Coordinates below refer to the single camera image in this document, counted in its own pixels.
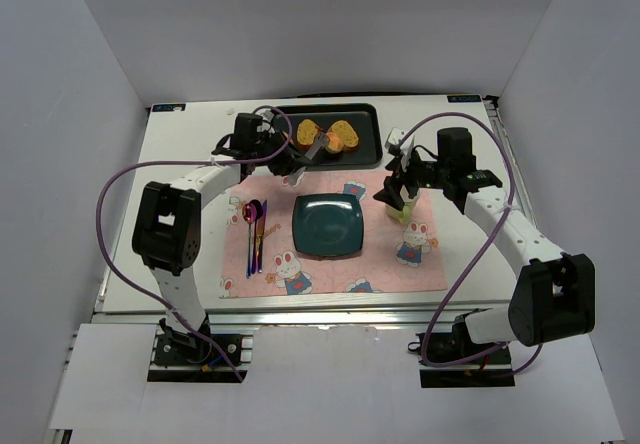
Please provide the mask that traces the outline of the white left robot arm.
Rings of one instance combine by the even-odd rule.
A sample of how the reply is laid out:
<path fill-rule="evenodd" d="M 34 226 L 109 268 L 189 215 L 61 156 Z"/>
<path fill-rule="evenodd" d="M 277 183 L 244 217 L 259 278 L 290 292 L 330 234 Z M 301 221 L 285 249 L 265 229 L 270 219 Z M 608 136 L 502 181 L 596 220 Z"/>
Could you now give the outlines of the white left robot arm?
<path fill-rule="evenodd" d="M 193 270 L 201 250 L 202 210 L 259 166 L 287 176 L 312 164 L 293 144 L 291 119 L 277 108 L 269 111 L 284 119 L 285 130 L 275 128 L 260 109 L 239 113 L 208 163 L 169 183 L 151 181 L 142 192 L 132 248 L 158 284 L 166 307 L 161 329 L 172 348 L 193 362 L 204 361 L 214 349 Z"/>

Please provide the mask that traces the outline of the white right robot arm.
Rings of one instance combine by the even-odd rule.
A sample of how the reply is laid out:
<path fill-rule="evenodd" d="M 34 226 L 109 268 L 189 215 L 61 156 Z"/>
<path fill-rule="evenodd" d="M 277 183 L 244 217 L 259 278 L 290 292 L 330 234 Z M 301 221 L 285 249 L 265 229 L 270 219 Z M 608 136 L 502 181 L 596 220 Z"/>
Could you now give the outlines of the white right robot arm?
<path fill-rule="evenodd" d="M 584 254 L 571 255 L 544 237 L 525 215 L 509 206 L 501 181 L 480 170 L 472 136 L 463 127 L 437 133 L 437 154 L 425 161 L 406 132 L 395 128 L 385 142 L 393 159 L 390 176 L 375 199 L 400 207 L 421 188 L 444 197 L 486 235 L 517 279 L 508 305 L 474 311 L 455 324 L 463 354 L 490 344 L 518 341 L 531 347 L 581 334 L 595 327 L 595 267 Z"/>

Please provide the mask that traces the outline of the bread slice left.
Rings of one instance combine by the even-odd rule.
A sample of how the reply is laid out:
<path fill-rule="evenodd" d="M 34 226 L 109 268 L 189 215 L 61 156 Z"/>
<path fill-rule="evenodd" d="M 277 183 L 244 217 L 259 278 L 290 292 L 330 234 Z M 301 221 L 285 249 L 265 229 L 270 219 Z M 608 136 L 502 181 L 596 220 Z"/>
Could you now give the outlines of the bread slice left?
<path fill-rule="evenodd" d="M 314 142 L 321 128 L 311 119 L 304 119 L 296 130 L 296 142 L 300 148 L 308 149 Z"/>

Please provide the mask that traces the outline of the bread slice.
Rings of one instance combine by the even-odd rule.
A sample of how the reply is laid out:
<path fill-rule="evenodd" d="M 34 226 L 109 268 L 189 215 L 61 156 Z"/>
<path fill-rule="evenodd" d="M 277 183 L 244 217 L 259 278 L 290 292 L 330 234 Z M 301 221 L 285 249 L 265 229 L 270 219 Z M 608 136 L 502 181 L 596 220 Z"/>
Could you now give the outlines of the bread slice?
<path fill-rule="evenodd" d="M 345 151 L 355 151 L 360 144 L 360 138 L 355 128 L 346 120 L 338 120 L 329 128 L 342 141 Z"/>
<path fill-rule="evenodd" d="M 296 142 L 300 148 L 308 149 L 314 142 L 321 128 L 311 119 L 304 119 L 296 130 Z"/>

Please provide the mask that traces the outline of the bread slice right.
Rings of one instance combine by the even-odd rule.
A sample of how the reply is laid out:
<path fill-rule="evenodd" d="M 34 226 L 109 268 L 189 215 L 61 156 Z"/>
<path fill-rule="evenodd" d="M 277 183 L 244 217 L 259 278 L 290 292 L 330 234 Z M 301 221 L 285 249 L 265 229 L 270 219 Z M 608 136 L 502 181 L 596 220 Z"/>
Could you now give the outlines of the bread slice right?
<path fill-rule="evenodd" d="M 355 151 L 360 144 L 360 138 L 355 128 L 346 120 L 338 120 L 329 128 L 342 141 L 345 151 Z"/>

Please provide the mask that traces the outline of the light green mug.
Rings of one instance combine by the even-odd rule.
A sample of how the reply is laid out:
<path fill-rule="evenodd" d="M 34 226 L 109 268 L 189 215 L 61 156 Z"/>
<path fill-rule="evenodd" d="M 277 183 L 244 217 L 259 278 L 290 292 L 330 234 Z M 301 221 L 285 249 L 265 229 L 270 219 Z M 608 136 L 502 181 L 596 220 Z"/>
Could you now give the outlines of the light green mug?
<path fill-rule="evenodd" d="M 413 203 L 404 203 L 404 206 L 401 210 L 395 210 L 393 208 L 391 208 L 388 205 L 385 205 L 385 210 L 386 210 L 386 214 L 393 218 L 396 219 L 398 222 L 400 222 L 403 225 L 408 224 L 411 221 L 411 215 L 413 212 L 413 209 L 415 208 L 419 198 L 420 198 L 420 194 L 421 191 L 418 190 L 415 194 L 416 196 L 416 201 Z"/>

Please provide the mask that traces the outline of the iridescent knife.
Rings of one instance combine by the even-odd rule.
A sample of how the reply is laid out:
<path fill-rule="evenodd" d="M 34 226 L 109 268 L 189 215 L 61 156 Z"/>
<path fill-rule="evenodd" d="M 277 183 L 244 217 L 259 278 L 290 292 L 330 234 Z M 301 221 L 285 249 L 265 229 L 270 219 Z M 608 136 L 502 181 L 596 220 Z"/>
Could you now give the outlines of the iridescent knife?
<path fill-rule="evenodd" d="M 263 253 L 263 236 L 266 224 L 266 215 L 268 209 L 268 201 L 264 200 L 261 204 L 262 213 L 257 221 L 255 231 L 255 246 L 254 246 L 254 260 L 253 260 L 253 273 L 262 272 L 262 253 Z"/>

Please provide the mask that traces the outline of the iridescent spoon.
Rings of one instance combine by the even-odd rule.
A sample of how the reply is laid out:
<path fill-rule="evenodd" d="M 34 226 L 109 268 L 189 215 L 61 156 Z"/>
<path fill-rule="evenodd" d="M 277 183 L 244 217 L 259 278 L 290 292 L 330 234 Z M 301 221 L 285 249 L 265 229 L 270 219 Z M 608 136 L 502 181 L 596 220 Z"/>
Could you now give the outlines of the iridescent spoon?
<path fill-rule="evenodd" d="M 244 221 L 248 225 L 248 250 L 247 250 L 247 264 L 246 264 L 246 277 L 250 278 L 254 271 L 254 257 L 256 247 L 256 229 L 259 219 L 263 215 L 262 204 L 257 199 L 252 199 L 246 203 L 242 208 L 242 216 Z"/>

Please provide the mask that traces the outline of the dark teal square plate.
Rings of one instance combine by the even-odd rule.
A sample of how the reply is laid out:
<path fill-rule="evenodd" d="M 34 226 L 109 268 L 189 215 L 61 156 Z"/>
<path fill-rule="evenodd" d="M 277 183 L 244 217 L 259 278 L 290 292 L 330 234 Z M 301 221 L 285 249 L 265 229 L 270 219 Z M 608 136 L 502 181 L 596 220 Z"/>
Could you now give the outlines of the dark teal square plate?
<path fill-rule="evenodd" d="M 296 251 L 312 257 L 358 254 L 364 243 L 364 216 L 355 196 L 340 193 L 298 196 L 292 213 Z"/>

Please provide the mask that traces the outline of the black baking tray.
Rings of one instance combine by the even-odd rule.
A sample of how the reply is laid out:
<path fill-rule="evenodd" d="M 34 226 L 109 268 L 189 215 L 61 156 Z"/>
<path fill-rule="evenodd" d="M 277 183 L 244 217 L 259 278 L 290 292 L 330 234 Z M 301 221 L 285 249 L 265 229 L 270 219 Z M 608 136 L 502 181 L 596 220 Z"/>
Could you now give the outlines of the black baking tray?
<path fill-rule="evenodd" d="M 305 119 L 310 119 L 323 131 L 328 131 L 335 122 L 346 121 L 359 139 L 355 150 L 344 150 L 339 154 L 319 151 L 309 171 L 372 169 L 380 163 L 383 150 L 379 123 L 376 109 L 371 104 L 304 104 L 281 106 L 280 109 L 289 117 L 294 132 Z"/>

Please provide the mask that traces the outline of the pink bunny placemat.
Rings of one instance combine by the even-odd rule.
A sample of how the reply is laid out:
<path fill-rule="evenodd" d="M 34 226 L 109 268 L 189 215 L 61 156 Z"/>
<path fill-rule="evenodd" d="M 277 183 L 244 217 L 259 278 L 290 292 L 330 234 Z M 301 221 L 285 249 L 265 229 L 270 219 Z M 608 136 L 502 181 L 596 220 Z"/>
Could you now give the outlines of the pink bunny placemat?
<path fill-rule="evenodd" d="M 447 287 L 431 200 L 419 192 L 415 206 L 400 219 L 374 200 L 382 171 L 313 172 L 296 185 L 285 178 L 252 177 L 228 197 L 227 231 L 222 259 L 223 298 L 294 296 L 310 293 L 404 293 Z M 352 256 L 317 257 L 294 245 L 293 213 L 297 198 L 318 194 L 355 197 L 363 211 L 363 230 L 347 237 L 363 244 Z M 261 271 L 248 276 L 248 226 L 241 208 L 252 199 L 267 207 Z"/>

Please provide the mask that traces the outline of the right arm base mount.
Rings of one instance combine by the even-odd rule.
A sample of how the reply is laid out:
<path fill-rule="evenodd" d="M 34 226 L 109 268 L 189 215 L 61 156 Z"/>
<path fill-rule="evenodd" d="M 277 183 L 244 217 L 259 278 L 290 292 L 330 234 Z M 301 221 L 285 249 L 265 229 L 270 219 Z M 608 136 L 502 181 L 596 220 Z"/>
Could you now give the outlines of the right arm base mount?
<path fill-rule="evenodd" d="M 511 374 L 512 359 L 507 347 L 489 354 L 491 344 L 475 345 L 454 333 L 431 335 L 426 355 L 434 367 L 422 357 L 424 333 L 407 344 L 407 352 L 418 359 L 420 386 L 423 389 L 508 388 L 515 386 Z"/>

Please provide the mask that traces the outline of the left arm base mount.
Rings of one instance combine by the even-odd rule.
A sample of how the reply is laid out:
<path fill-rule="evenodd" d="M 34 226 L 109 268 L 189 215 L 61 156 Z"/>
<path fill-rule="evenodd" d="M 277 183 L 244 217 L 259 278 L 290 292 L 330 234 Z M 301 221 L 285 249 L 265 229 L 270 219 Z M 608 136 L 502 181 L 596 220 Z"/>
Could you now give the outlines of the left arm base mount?
<path fill-rule="evenodd" d="M 244 378 L 253 350 L 253 337 L 242 334 L 214 334 L 213 339 Z M 180 346 L 158 332 L 154 340 L 147 381 L 151 383 L 239 384 L 221 353 L 208 343 L 201 349 Z"/>

